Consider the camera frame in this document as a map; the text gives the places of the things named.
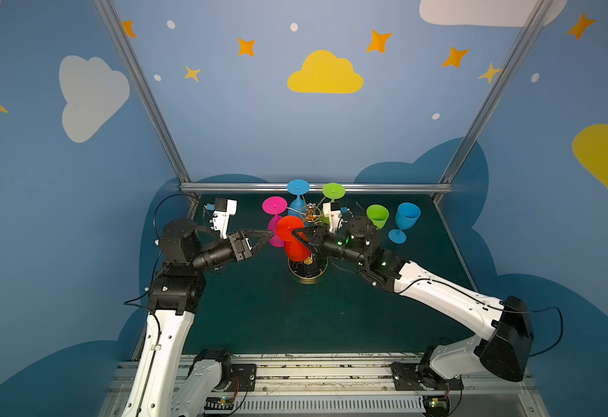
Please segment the red wine glass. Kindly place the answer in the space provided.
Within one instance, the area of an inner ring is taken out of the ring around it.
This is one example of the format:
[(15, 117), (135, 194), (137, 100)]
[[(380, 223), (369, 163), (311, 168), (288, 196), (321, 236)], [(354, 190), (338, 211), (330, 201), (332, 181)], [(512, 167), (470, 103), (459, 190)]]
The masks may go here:
[(304, 222), (294, 215), (286, 216), (277, 223), (276, 233), (284, 242), (286, 256), (292, 262), (304, 262), (311, 255), (311, 251), (297, 239), (294, 232), (303, 227)]

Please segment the pink wine glass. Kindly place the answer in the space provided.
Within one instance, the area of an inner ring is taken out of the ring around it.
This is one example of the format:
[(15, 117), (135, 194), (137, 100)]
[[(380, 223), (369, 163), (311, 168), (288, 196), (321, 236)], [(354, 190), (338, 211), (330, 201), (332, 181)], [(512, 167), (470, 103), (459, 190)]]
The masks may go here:
[(288, 209), (288, 203), (283, 197), (271, 196), (262, 203), (262, 209), (272, 217), (267, 225), (267, 229), (274, 233), (273, 237), (270, 239), (271, 245), (276, 248), (283, 248), (285, 242), (278, 236), (277, 226), (282, 219), (281, 214)]

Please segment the green wine glass back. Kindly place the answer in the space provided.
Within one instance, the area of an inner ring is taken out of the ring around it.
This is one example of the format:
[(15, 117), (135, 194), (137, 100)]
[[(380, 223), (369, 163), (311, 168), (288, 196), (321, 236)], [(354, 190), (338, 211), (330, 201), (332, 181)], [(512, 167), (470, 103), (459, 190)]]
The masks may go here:
[(327, 203), (338, 203), (338, 200), (345, 196), (345, 187), (339, 183), (330, 182), (323, 187), (322, 192), (328, 199)]

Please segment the green wine glass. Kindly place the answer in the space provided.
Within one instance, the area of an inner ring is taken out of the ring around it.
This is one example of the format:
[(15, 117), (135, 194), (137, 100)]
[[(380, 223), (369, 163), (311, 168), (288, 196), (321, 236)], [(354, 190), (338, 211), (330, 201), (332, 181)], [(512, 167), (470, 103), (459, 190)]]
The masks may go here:
[(366, 216), (376, 228), (383, 229), (390, 217), (390, 212), (383, 205), (372, 204), (366, 209)]
[(322, 192), (328, 199), (327, 203), (338, 203), (338, 200), (345, 196), (345, 187), (339, 183), (330, 182), (323, 187)]

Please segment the blue wine glass front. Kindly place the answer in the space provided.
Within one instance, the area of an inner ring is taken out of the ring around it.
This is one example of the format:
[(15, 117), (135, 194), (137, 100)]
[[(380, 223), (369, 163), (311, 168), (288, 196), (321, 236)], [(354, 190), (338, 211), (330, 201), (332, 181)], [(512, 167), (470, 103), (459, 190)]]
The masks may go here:
[(407, 240), (406, 231), (411, 229), (421, 216), (421, 208), (414, 203), (401, 203), (395, 215), (396, 229), (388, 233), (392, 243), (403, 244)]

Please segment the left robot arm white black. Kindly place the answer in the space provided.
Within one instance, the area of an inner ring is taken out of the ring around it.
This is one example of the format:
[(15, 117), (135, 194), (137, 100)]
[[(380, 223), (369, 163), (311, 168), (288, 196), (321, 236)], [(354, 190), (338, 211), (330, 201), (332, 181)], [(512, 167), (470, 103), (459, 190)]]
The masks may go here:
[(224, 239), (214, 236), (207, 244), (201, 243), (201, 234), (212, 235), (213, 230), (188, 218), (163, 228), (163, 269), (149, 286), (145, 342), (125, 416), (199, 416), (213, 392), (238, 385), (224, 349), (204, 349), (180, 389), (175, 380), (206, 287), (205, 273), (250, 259), (274, 233), (239, 229)]

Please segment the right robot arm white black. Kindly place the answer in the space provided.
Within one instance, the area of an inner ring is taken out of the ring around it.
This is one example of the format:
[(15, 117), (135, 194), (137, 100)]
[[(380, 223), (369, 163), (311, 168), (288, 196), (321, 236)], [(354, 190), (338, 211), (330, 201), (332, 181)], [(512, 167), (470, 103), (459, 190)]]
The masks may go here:
[(507, 382), (523, 380), (534, 333), (528, 308), (517, 297), (481, 295), (397, 256), (381, 246), (380, 230), (363, 216), (352, 218), (342, 235), (292, 216), (279, 221), (277, 233), (313, 255), (350, 262), (376, 288), (421, 302), (472, 331), (461, 342), (425, 351), (416, 370), (420, 385), (441, 390), (458, 376), (484, 371)]

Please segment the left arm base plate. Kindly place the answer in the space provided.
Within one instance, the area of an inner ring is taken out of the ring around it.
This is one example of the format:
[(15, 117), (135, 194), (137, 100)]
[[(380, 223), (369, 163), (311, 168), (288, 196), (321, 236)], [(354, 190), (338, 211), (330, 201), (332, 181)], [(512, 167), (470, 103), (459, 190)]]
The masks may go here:
[(257, 382), (256, 364), (232, 364), (230, 375), (220, 386), (222, 392), (253, 392)]

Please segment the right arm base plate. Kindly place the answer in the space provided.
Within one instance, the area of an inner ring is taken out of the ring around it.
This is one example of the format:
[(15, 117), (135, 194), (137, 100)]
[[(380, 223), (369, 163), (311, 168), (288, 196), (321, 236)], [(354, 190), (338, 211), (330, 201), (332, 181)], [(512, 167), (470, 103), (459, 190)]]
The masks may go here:
[(428, 366), (395, 361), (390, 364), (392, 380), (397, 391), (462, 391), (460, 378), (446, 380)]

